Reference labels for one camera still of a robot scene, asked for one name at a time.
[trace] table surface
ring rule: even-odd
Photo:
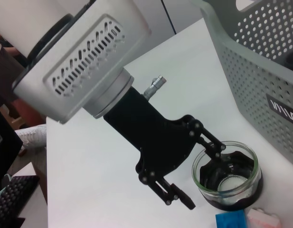
[[[35,174],[32,163],[29,163],[13,176],[33,176]],[[47,204],[40,185],[37,186],[18,217],[25,218],[21,228],[48,228]]]
[[[150,103],[168,119],[191,114],[222,141],[238,141],[256,152],[264,189],[253,205],[277,214],[293,228],[293,165],[239,113],[204,20],[200,20],[126,66],[140,92],[159,75],[167,83]],[[103,119],[80,110],[68,123],[47,120],[49,228],[215,228],[215,214],[191,176],[202,150],[166,176],[196,204],[171,206],[138,180],[140,153]]]

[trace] white sneaker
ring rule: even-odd
[[[16,130],[16,134],[23,141],[25,149],[32,149],[46,146],[46,124],[38,125],[35,127]]]

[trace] white cylinder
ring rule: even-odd
[[[0,0],[0,34],[27,57],[66,14],[54,0]]]

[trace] pink object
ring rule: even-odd
[[[247,218],[256,228],[281,228],[281,223],[276,215],[268,215],[261,209],[250,209]]]

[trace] gray plastic basket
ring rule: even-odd
[[[240,113],[293,163],[293,0],[194,0],[210,32]]]

